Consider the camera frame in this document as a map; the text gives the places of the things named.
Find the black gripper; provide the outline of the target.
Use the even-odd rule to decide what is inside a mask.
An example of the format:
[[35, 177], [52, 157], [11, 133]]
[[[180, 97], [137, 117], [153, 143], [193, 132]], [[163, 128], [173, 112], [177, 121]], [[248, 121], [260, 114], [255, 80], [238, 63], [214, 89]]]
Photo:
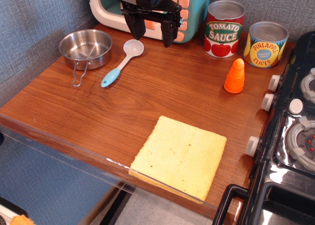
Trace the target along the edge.
[[182, 7], [173, 0], [119, 0], [126, 24], [136, 40], [145, 32], [145, 20], [161, 23], [162, 40], [165, 48], [177, 38], [178, 27], [183, 23]]

